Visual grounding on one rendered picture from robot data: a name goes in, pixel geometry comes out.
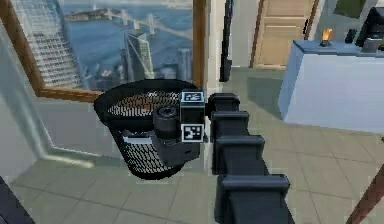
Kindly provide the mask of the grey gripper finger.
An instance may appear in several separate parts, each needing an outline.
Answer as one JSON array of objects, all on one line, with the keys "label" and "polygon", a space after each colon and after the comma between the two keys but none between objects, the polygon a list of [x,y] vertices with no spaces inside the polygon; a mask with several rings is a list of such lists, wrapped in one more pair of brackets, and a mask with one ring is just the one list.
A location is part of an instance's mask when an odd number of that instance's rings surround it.
[{"label": "grey gripper finger", "polygon": [[152,139],[147,132],[122,132],[123,141],[127,144],[151,144]]}]

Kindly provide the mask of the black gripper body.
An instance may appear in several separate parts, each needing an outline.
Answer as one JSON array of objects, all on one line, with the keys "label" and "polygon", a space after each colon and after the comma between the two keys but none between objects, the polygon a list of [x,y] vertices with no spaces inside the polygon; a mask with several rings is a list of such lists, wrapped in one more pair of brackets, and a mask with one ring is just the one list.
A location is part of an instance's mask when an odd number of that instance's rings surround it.
[{"label": "black gripper body", "polygon": [[184,165],[200,156],[199,143],[183,143],[179,109],[175,105],[162,105],[152,114],[154,135],[151,137],[160,161],[167,167]]}]

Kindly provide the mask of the black mesh trash can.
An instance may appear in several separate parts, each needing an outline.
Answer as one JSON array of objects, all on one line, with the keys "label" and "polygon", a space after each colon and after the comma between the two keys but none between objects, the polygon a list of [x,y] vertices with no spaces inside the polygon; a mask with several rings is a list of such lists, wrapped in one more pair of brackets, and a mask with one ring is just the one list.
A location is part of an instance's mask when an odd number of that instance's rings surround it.
[{"label": "black mesh trash can", "polygon": [[153,111],[162,105],[179,109],[181,140],[199,143],[206,140],[204,92],[181,80],[147,79],[126,83],[99,95],[93,108],[100,122],[112,135],[129,171],[144,180],[160,180],[179,172],[184,165],[167,167],[153,144],[127,144],[122,132],[147,132],[154,135]]}]

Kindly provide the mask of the wood framed city picture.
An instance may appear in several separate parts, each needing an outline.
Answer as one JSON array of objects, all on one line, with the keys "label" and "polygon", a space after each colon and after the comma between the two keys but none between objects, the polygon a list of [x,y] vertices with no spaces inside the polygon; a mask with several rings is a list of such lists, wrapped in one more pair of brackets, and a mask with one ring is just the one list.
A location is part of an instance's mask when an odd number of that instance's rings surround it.
[{"label": "wood framed city picture", "polygon": [[0,0],[0,24],[37,97],[91,102],[119,84],[203,84],[207,0]]}]

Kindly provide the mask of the dark grey furniture corner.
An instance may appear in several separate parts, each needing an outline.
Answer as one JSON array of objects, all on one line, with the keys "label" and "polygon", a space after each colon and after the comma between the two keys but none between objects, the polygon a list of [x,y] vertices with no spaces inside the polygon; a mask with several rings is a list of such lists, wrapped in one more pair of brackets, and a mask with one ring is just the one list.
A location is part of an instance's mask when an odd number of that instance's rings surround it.
[{"label": "dark grey furniture corner", "polygon": [[35,224],[34,220],[1,176],[0,224]]}]

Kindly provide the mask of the light wooden room door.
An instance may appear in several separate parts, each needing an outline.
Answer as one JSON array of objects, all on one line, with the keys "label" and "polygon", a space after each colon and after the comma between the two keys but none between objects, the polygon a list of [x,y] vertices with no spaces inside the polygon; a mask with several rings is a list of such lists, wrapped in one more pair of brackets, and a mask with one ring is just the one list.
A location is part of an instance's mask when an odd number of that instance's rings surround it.
[{"label": "light wooden room door", "polygon": [[260,0],[251,67],[284,69],[294,40],[306,40],[319,0]]}]

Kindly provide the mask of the pale blue cabinet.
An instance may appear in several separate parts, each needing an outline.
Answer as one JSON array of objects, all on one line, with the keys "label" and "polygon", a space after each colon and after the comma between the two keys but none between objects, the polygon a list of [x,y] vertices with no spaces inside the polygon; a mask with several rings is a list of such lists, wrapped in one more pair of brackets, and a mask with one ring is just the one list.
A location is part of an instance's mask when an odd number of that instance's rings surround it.
[{"label": "pale blue cabinet", "polygon": [[295,40],[278,107],[286,123],[384,134],[384,52]]}]

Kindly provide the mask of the small black remote control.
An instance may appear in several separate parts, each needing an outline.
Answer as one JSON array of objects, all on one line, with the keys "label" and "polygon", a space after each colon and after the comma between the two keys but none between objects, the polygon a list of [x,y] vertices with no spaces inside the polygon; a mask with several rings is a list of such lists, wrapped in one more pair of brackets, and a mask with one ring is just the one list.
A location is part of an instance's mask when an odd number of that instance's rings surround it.
[{"label": "small black remote control", "polygon": [[355,38],[356,33],[357,33],[356,29],[349,29],[345,38],[345,43],[351,44]]}]

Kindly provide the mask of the brown wooden furniture edge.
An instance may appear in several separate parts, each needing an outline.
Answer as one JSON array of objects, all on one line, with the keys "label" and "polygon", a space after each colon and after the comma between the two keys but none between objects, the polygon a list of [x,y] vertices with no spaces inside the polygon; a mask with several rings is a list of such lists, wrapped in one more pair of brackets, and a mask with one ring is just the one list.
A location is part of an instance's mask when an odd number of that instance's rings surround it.
[{"label": "brown wooden furniture edge", "polygon": [[369,187],[355,206],[346,224],[360,224],[384,197],[384,164],[380,167]]}]

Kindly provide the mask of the black television set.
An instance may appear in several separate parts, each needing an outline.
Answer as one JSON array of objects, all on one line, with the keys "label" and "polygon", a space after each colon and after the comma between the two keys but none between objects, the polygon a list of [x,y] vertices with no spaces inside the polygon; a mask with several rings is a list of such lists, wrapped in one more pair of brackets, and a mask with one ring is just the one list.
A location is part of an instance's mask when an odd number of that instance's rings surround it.
[{"label": "black television set", "polygon": [[384,45],[384,7],[372,7],[355,45],[364,53],[374,53]]}]

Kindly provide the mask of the black floor lamp post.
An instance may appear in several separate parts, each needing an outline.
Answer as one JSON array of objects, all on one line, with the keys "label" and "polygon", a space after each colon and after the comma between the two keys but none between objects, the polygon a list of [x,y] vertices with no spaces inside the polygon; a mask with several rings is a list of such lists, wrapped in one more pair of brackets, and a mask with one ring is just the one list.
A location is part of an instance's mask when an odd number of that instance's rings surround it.
[{"label": "black floor lamp post", "polygon": [[226,0],[225,2],[225,14],[223,25],[223,38],[222,38],[222,52],[220,58],[220,82],[227,82],[230,77],[230,71],[232,66],[232,60],[229,58],[230,47],[230,35],[231,35],[231,23],[233,18],[233,5],[234,0]]}]

